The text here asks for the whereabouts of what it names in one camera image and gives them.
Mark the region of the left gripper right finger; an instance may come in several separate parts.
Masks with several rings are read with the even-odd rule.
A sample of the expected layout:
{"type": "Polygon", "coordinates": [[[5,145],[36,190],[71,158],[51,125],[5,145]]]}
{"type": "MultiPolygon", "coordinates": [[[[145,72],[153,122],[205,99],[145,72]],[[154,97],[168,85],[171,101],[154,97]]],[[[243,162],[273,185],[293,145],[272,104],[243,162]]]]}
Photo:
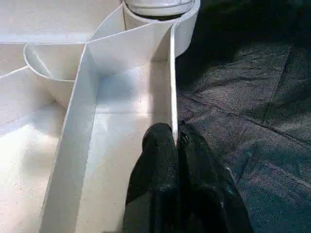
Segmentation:
{"type": "Polygon", "coordinates": [[[247,208],[230,169],[191,125],[179,127],[183,220],[189,232],[252,233],[247,208]]]}

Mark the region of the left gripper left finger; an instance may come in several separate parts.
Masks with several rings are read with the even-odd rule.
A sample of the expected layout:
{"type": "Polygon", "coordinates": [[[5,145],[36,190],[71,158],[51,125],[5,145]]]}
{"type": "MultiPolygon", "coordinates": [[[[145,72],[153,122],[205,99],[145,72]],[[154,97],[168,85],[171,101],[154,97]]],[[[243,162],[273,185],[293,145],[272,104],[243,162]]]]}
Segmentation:
{"type": "Polygon", "coordinates": [[[156,123],[142,140],[129,179],[124,233],[176,233],[180,227],[179,162],[171,128],[156,123]]]}

